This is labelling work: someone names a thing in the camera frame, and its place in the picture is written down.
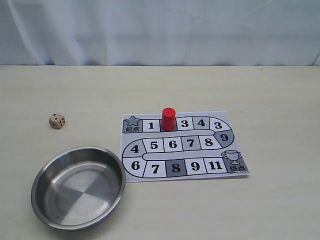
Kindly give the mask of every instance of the metal bowl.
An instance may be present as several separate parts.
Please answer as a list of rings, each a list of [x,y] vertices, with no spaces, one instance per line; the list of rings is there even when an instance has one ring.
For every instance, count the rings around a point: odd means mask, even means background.
[[[53,228],[85,229],[111,214],[125,184],[124,167],[111,151],[75,147],[40,170],[32,185],[31,204],[39,219]]]

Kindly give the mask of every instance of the die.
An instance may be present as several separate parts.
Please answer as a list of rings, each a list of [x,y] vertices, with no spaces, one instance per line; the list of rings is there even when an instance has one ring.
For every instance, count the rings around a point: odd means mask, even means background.
[[[49,124],[54,129],[60,129],[65,125],[66,119],[60,113],[52,114],[49,118]]]

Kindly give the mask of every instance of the red cylinder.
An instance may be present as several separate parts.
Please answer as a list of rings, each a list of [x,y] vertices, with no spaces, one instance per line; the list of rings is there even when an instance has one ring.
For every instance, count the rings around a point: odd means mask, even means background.
[[[162,111],[162,129],[172,131],[176,124],[176,110],[167,107]]]

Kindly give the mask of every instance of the table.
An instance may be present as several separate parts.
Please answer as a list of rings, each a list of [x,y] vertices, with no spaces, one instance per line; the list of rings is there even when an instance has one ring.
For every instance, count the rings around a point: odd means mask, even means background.
[[[319,92],[318,66],[0,66],[1,239],[317,240]],[[30,191],[45,163],[83,145],[119,155],[122,114],[168,106],[228,111],[251,177],[128,183],[86,231],[38,220]]]

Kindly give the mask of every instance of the white backdrop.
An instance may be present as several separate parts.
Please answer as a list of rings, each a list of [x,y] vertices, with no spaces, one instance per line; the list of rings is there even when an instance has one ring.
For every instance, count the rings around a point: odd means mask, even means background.
[[[0,0],[0,64],[320,65],[320,0]]]

